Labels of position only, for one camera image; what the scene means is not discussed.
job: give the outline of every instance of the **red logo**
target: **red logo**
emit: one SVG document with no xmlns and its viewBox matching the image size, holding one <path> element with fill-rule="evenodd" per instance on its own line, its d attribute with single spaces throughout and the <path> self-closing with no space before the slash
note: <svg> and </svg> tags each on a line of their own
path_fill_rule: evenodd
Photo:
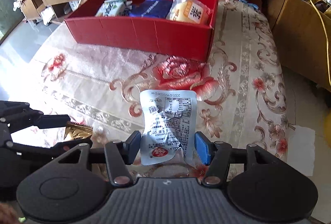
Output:
<svg viewBox="0 0 331 224">
<path fill-rule="evenodd" d="M 168 154 L 168 150 L 160 148 L 160 147 L 157 147 L 157 148 L 153 149 L 153 151 L 152 151 L 152 155 L 154 157 L 163 157 L 167 154 Z"/>
</svg>

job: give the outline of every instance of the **wooden furniture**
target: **wooden furniture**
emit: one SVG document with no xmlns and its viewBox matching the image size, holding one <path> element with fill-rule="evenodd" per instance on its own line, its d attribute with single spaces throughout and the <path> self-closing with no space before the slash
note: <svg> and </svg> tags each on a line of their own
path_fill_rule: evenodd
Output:
<svg viewBox="0 0 331 224">
<path fill-rule="evenodd" d="M 331 19 L 321 15 L 330 42 Z M 319 16 L 309 3 L 285 0 L 272 33 L 282 65 L 331 91 L 325 34 Z"/>
<path fill-rule="evenodd" d="M 27 20 L 36 20 L 45 6 L 42 0 L 22 0 L 20 8 Z"/>
</svg>

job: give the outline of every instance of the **barcode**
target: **barcode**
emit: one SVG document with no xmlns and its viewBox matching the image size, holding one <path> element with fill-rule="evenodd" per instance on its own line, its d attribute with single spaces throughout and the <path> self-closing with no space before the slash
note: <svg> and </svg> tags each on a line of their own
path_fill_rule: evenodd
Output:
<svg viewBox="0 0 331 224">
<path fill-rule="evenodd" d="M 148 110 L 151 114 L 154 113 L 155 111 L 160 113 L 162 111 L 162 108 L 159 105 L 156 105 L 156 106 L 149 107 Z"/>
</svg>

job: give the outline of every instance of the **red cardboard box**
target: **red cardboard box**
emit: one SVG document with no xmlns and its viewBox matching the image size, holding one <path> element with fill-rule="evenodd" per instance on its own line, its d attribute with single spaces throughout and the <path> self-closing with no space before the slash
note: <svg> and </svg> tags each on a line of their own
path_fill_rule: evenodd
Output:
<svg viewBox="0 0 331 224">
<path fill-rule="evenodd" d="M 212 10 L 208 25 L 154 18 L 95 17 L 104 1 L 88 0 L 65 19 L 77 43 L 144 50 L 203 62 L 208 59 L 218 0 L 199 0 Z M 140 4 L 145 0 L 132 1 Z"/>
</svg>

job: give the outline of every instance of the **glass door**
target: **glass door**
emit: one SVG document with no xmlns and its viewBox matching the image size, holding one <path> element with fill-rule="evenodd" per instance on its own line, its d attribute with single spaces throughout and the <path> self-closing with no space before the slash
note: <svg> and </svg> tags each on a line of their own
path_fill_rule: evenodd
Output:
<svg viewBox="0 0 331 224">
<path fill-rule="evenodd" d="M 14 0 L 0 0 L 0 45 L 24 18 L 20 9 L 13 11 Z"/>
</svg>

